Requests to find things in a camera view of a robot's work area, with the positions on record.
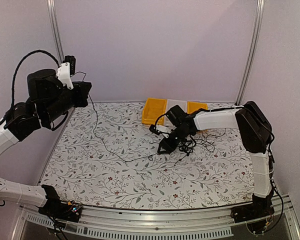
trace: orange container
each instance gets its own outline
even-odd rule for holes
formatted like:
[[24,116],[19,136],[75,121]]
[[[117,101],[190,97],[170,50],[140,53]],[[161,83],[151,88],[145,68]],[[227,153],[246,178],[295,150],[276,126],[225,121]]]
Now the orange container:
[[[166,112],[167,99],[148,98],[146,100],[143,112],[142,123],[143,124],[155,124],[157,118]],[[165,118],[162,117],[158,121],[158,125],[163,125]]]
[[198,109],[207,109],[208,110],[208,105],[206,103],[202,103],[202,102],[188,101],[188,106],[187,106],[188,114],[192,114],[193,112],[197,111]]

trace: floral pattern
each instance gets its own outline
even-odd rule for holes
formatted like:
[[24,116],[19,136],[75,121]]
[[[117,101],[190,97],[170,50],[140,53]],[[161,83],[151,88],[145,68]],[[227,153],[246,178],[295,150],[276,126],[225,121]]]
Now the floral pattern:
[[198,132],[194,138],[199,144],[189,156],[178,149],[158,155],[162,136],[141,124],[144,103],[94,106],[97,115],[92,104],[75,110],[41,179],[41,184],[54,186],[62,199],[153,210],[251,200],[252,163],[237,129]]

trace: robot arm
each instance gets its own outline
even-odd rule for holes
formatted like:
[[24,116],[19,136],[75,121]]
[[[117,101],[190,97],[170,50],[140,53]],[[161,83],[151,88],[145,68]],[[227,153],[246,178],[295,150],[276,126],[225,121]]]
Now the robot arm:
[[[56,130],[65,122],[70,108],[86,107],[90,82],[72,82],[75,58],[66,56],[65,62],[54,69],[42,69],[27,77],[29,99],[19,102],[0,121],[0,155],[23,141],[41,127]],[[54,127],[54,120],[65,115]],[[56,190],[49,185],[30,186],[0,178],[0,200],[35,205],[39,213],[51,218],[78,222],[79,203],[62,202]]]
[[[188,136],[198,131],[214,128],[239,129],[243,146],[249,153],[254,174],[254,194],[252,204],[234,207],[231,216],[236,222],[265,217],[274,213],[271,198],[274,194],[271,184],[273,157],[269,148],[272,142],[272,127],[258,106],[250,101],[243,106],[213,110],[199,109],[187,114],[178,105],[165,115],[175,126],[170,133],[167,130],[159,143],[159,154],[170,154]],[[150,131],[160,134],[156,125]]]

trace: vertical metal post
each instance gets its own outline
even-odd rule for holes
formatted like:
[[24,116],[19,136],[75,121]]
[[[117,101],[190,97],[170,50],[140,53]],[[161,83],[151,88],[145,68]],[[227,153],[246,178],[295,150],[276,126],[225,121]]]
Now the vertical metal post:
[[52,28],[54,44],[58,55],[58,60],[60,63],[62,63],[62,61],[65,59],[65,56],[64,56],[64,51],[62,48],[61,38],[60,38],[60,33],[58,28],[55,0],[47,0],[47,5],[48,5],[48,13],[49,13],[49,18],[50,18],[50,23]]
[[243,73],[243,78],[242,82],[240,85],[239,93],[236,98],[236,104],[240,105],[241,101],[244,97],[245,90],[247,87],[249,75],[251,72],[252,64],[254,61],[255,57],[255,52],[257,49],[257,43],[258,43],[258,38],[259,38],[259,33],[261,29],[261,23],[262,23],[262,17],[264,13],[264,0],[258,0],[257,5],[256,5],[256,14],[255,14],[255,19],[254,19],[254,27],[253,27],[253,34],[252,34],[252,40],[251,40],[251,45],[250,45],[250,51],[248,55],[248,59],[244,68],[244,73]]

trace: white wall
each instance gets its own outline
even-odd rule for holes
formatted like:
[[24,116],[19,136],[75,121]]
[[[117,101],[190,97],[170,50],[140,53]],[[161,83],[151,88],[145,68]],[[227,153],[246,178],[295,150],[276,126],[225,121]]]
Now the white wall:
[[244,100],[273,126],[275,179],[300,222],[300,0],[267,0]]
[[[43,49],[56,56],[47,1],[0,0],[0,118],[11,103],[11,81],[20,59]],[[48,56],[31,56],[16,78],[16,103],[28,98],[27,75],[43,68],[56,68]],[[0,177],[23,184],[36,184],[58,132],[41,129],[0,156]],[[11,236],[17,205],[0,208],[0,240]]]
[[65,54],[96,101],[235,102],[256,0],[56,1]]

